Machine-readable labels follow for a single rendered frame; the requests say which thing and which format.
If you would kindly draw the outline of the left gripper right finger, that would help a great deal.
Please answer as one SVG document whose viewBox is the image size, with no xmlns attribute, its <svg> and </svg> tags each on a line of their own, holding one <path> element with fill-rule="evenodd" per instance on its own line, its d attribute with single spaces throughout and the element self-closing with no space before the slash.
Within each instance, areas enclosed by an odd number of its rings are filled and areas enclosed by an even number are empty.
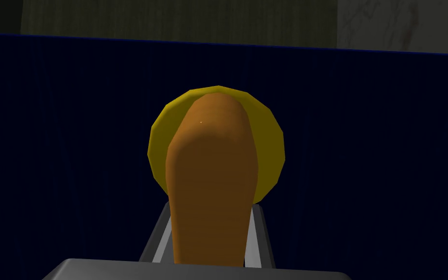
<svg viewBox="0 0 448 280">
<path fill-rule="evenodd" d="M 253 204 L 251 209 L 244 267 L 276 267 L 263 209 L 259 204 Z"/>
</svg>

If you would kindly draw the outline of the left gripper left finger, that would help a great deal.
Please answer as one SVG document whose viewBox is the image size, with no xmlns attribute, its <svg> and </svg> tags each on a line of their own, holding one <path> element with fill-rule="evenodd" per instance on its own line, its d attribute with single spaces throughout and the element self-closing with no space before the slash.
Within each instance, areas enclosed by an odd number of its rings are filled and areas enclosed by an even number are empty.
<svg viewBox="0 0 448 280">
<path fill-rule="evenodd" d="M 164 205 L 139 261 L 149 263 L 174 263 L 169 202 Z"/>
</svg>

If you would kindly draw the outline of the dark blue door leaf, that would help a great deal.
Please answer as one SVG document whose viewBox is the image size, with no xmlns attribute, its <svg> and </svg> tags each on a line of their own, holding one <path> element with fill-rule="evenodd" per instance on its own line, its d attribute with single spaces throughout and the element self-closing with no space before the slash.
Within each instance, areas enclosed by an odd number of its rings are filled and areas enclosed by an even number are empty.
<svg viewBox="0 0 448 280">
<path fill-rule="evenodd" d="M 448 280 L 448 55 L 0 35 L 0 280 L 137 261 L 167 202 L 150 127 L 186 91 L 282 128 L 261 201 L 278 268 Z"/>
</svg>

